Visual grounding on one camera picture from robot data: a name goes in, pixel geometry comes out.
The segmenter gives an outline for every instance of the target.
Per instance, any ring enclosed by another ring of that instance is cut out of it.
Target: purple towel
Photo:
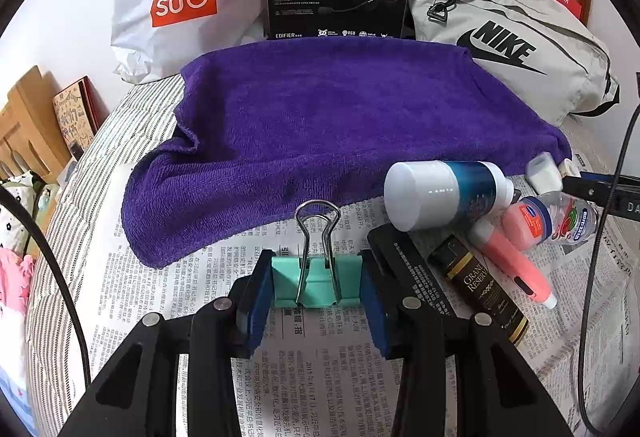
[[[468,51],[392,38],[304,38],[211,52],[182,70],[174,136],[135,167],[122,223],[164,267],[207,244],[292,218],[307,199],[382,195],[403,160],[485,160],[507,175],[571,157]]]

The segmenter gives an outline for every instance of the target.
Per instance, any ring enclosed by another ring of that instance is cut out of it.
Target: screw head
[[[482,327],[489,327],[491,325],[491,316],[489,316],[486,312],[479,312],[474,316],[474,320],[478,325],[482,325]]]
[[[157,312],[149,312],[142,318],[142,324],[145,327],[153,327],[160,321],[160,315]]]
[[[233,304],[233,301],[226,296],[221,296],[220,298],[216,298],[215,300],[213,300],[213,307],[217,311],[226,311]]]
[[[405,296],[402,299],[402,305],[407,309],[419,309],[422,306],[422,302],[415,296]]]

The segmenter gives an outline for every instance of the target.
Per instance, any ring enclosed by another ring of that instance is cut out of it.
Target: bed
[[[85,273],[87,256],[114,170],[140,160],[172,135],[175,127],[173,110],[183,90],[184,82],[180,75],[134,86],[98,131],[60,197],[48,227],[47,239],[76,301],[81,296],[83,281],[90,277]],[[574,150],[579,149],[587,155],[595,171],[607,168],[594,152],[594,145],[579,120],[568,117],[562,128]],[[626,240],[634,241],[631,244],[633,249],[637,249],[637,227],[620,223],[620,229]],[[139,273],[151,276],[150,271],[142,266]],[[142,312],[140,307],[134,306],[134,314]],[[138,318],[133,318],[132,323],[135,323]],[[34,272],[26,338],[29,391],[36,407],[34,418],[42,437],[54,436],[72,410],[77,395],[70,380],[69,365],[73,359],[70,348],[75,346],[75,335],[56,284],[42,258],[38,259]]]

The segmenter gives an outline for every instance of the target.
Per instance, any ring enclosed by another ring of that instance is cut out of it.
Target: plastic bottle
[[[513,183],[491,162],[397,162],[385,178],[386,213],[400,231],[475,221],[513,197]]]
[[[524,197],[502,214],[502,230],[520,251],[540,242],[574,245],[598,227],[598,213],[587,201],[562,192]]]

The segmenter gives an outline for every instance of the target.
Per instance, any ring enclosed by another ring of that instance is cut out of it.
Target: pink tube
[[[545,276],[519,252],[491,222],[480,219],[469,231],[469,241],[497,265],[530,299],[553,309],[558,303]]]

